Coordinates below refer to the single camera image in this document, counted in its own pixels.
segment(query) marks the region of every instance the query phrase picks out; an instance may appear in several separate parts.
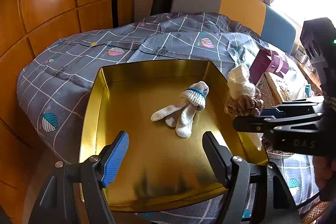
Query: blue trim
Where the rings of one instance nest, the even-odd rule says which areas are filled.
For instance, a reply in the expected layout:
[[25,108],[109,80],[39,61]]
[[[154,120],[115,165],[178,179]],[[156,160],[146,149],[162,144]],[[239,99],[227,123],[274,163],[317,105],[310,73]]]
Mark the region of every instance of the blue trim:
[[129,137],[126,132],[122,133],[122,136],[116,143],[113,151],[111,152],[109,158],[107,159],[105,165],[103,166],[104,171],[101,178],[101,184],[106,188],[111,182],[114,181],[119,167],[125,157],[129,146]]
[[284,52],[291,53],[296,30],[285,18],[266,5],[264,27],[260,38]]
[[203,92],[200,91],[200,90],[198,90],[198,89],[196,89],[196,88],[187,88],[186,90],[192,90],[192,91],[195,91],[195,92],[197,92],[198,94],[202,95],[203,98],[205,99],[205,96],[204,96]]

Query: purple box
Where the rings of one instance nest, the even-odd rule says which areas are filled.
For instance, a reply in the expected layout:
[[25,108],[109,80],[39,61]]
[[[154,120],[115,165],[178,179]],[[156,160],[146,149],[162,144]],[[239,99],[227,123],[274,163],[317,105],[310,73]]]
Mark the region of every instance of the purple box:
[[283,78],[288,70],[287,56],[284,52],[276,47],[272,47],[272,50],[263,48],[250,67],[250,82],[256,85],[264,72],[271,72]]

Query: gold metal tray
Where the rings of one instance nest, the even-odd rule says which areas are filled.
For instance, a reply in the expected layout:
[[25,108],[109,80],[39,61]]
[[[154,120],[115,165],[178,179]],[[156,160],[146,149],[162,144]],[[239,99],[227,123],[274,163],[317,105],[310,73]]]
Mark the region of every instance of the gold metal tray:
[[[191,84],[210,89],[205,110],[195,116],[192,135],[177,136],[164,120],[151,115],[174,102]],[[119,131],[129,134],[129,148],[115,181],[105,190],[113,211],[149,212],[199,203],[223,194],[202,148],[211,131],[221,145],[251,163],[268,161],[225,114],[226,79],[209,61],[158,60],[100,68],[86,109],[80,162],[97,155]]]

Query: wooden wardrobe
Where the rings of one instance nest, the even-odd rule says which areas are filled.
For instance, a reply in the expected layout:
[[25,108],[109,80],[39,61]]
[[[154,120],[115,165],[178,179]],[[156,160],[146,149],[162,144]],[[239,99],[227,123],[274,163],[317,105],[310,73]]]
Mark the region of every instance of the wooden wardrobe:
[[133,0],[0,0],[0,205],[21,223],[46,146],[18,105],[19,72],[58,38],[133,22]]

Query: brown scrunchie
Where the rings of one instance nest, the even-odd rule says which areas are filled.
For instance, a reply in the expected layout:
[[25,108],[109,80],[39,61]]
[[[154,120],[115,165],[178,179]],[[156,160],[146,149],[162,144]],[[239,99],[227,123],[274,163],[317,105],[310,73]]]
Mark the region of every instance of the brown scrunchie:
[[260,98],[260,90],[256,88],[253,98],[248,95],[240,95],[238,99],[234,100],[229,96],[225,112],[237,116],[260,116],[262,108],[263,100]]

